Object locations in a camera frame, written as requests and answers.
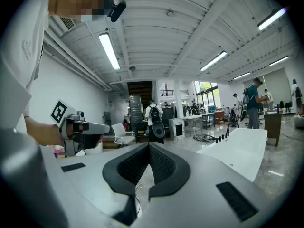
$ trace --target fluorescent light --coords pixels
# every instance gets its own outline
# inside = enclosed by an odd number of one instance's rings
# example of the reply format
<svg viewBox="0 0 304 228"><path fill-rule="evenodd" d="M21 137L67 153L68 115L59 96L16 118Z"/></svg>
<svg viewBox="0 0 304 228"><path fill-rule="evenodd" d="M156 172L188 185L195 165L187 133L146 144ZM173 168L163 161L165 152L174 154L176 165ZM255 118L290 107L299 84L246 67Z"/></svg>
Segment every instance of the fluorescent light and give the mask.
<svg viewBox="0 0 304 228"><path fill-rule="evenodd" d="M109 34L99 35L99 40L100 40L101 44L103 45L103 48L104 48L104 50L106 52L106 55L108 56L108 58L109 58L109 60L110 60L110 62L112 64L112 67L115 70L120 69L120 66L118 64L116 55L114 53L114 49L113 49L112 43L110 41Z"/></svg>
<svg viewBox="0 0 304 228"><path fill-rule="evenodd" d="M219 61L221 58L223 58L224 56L226 56L227 53L225 51L222 51L220 54L218 54L214 59L211 60L211 62L209 62L207 65L205 65L201 71L205 71L208 67L210 67L211 65L215 64L217 61Z"/></svg>
<svg viewBox="0 0 304 228"><path fill-rule="evenodd" d="M279 59L279 60L277 60L277 61L275 61L275 62L269 64L269 66L273 66L274 64L277 64L277 63L279 63L279 62L282 62L282 61L284 61L284 60L287 59L287 58L289 58L289 56L286 56L286 57L284 57L284 58L281 58L281 59Z"/></svg>
<svg viewBox="0 0 304 228"><path fill-rule="evenodd" d="M268 25L273 23L275 20L277 20L279 17L281 17L283 14L286 13L286 9L283 8L277 13L275 13L273 16L271 16L269 19L267 19L265 22L263 22L261 25L258 25L259 30L265 29Z"/></svg>
<svg viewBox="0 0 304 228"><path fill-rule="evenodd" d="M240 76L237 76L237 77L233 78L233 80L238 79L238 78L241 78L241 77L244 77L244 76L246 76L246 75L248 75L248 74L250 74L250 72L248 72L248 73L246 73L246 74L243 74L243 75L240 75Z"/></svg>

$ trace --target man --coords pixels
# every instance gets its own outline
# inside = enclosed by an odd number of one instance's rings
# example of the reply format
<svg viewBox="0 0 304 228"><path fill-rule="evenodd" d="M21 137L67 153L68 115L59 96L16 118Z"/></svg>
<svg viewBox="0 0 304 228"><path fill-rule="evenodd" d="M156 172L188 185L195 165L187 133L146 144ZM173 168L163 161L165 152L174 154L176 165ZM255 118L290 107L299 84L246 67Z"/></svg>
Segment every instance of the man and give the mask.
<svg viewBox="0 0 304 228"><path fill-rule="evenodd" d="M259 78L255 78L252 84L248 87L248 97L249 103L247 104L247 113L249 116L249 124L247 128L254 128L259 129L259 117L258 117L258 110L259 110L259 103L266 101L268 99L267 96L259 98L257 88L262 85L263 82L260 81Z"/></svg>
<svg viewBox="0 0 304 228"><path fill-rule="evenodd" d="M153 129L152 129L153 122L152 122L152 119L151 119L151 116L150 116L150 111L153 107L156 107L156 109L158 110L158 112L160 114L160 119L162 119L161 114L163 114L163 111L162 111L161 107L159 105L156 105L154 100L149 101L149 106L146 108L146 113L145 113L145 117L148 119L149 141L150 142L164 143L163 137L162 138L157 138L154 134Z"/></svg>
<svg viewBox="0 0 304 228"><path fill-rule="evenodd" d="M269 109L272 110L272 108L274 107L274 99L267 89L265 89L264 92L265 92L265 96L269 98L269 102L270 102Z"/></svg>
<svg viewBox="0 0 304 228"><path fill-rule="evenodd" d="M294 99L294 106L295 106L295 114L299 115L299 112L302 112L302 93L300 88L298 87L296 80L293 80L293 86L291 88L291 95Z"/></svg>
<svg viewBox="0 0 304 228"><path fill-rule="evenodd" d="M238 97L238 95L236 93L233 94L233 97L236 98L236 103L235 103L235 106L234 106L234 112L236 114L237 117L241 117L241 99L240 97Z"/></svg>
<svg viewBox="0 0 304 228"><path fill-rule="evenodd" d="M38 77L48 15L80 19L84 16L100 15L109 6L106 1L108 0L25 0L3 33L0 43L0 82L4 82L3 73L6 73L5 75L11 77L11 82L14 81L14 86L23 88L26 97L23 101L20 99L19 103L27 106L22 108L24 111L14 126L18 132L34 137L38 144L63 145L57 125L38 123L29 115L29 91L31 84ZM71 124L67 126L67 133L69 137L73 137Z"/></svg>

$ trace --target cap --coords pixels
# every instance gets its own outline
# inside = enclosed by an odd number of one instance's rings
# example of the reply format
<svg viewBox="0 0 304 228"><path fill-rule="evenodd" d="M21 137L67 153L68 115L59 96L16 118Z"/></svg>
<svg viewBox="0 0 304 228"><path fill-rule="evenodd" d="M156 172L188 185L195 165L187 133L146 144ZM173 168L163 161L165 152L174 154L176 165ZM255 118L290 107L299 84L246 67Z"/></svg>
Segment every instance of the cap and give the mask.
<svg viewBox="0 0 304 228"><path fill-rule="evenodd" d="M255 78L253 81L256 81L256 82L258 82L260 85L262 85L263 84L263 82L259 79L259 78Z"/></svg>

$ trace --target chair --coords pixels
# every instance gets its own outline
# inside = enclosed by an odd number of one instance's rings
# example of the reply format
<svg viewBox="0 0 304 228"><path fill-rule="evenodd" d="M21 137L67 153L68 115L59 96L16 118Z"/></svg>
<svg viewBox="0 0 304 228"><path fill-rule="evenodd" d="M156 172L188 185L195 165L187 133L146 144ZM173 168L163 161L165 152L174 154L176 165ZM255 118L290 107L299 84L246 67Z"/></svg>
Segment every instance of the chair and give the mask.
<svg viewBox="0 0 304 228"><path fill-rule="evenodd" d="M114 143L127 146L135 140L135 137L133 137L134 132L126 132L122 123L114 124L112 128L115 133Z"/></svg>

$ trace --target white device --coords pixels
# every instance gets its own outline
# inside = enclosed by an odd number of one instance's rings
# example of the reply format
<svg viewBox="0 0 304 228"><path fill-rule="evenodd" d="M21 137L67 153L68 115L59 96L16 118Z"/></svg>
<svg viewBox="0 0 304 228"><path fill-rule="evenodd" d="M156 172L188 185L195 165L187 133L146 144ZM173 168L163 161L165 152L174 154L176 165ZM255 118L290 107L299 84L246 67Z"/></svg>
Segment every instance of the white device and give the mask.
<svg viewBox="0 0 304 228"><path fill-rule="evenodd" d="M100 135L110 131L108 125L87 122L84 112L75 110L62 100L58 100L51 118L58 125L60 135L64 140L65 152L60 154L65 156L73 156L83 149L96 147ZM70 139L67 134L68 124L73 125L73 139Z"/></svg>

